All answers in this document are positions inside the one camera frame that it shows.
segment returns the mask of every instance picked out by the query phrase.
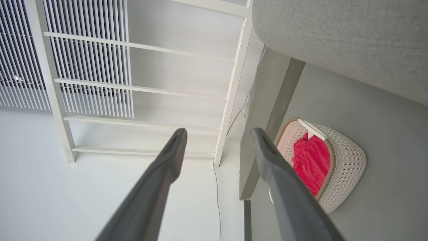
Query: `gray fabric sofa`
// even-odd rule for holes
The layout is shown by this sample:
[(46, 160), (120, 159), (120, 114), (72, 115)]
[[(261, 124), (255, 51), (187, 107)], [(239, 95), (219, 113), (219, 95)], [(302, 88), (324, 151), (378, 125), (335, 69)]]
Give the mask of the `gray fabric sofa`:
[(428, 105), (428, 1), (254, 0), (269, 48)]

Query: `floor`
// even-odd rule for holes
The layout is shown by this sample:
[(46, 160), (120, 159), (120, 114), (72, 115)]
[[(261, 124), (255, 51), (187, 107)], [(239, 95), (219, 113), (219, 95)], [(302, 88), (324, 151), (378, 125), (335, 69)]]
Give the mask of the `floor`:
[[(428, 107), (306, 65), (283, 124), (292, 117), (332, 127), (355, 141), (368, 164), (329, 217), (348, 241), (423, 240), (428, 224)], [(268, 186), (252, 197), (253, 240), (281, 240)]]

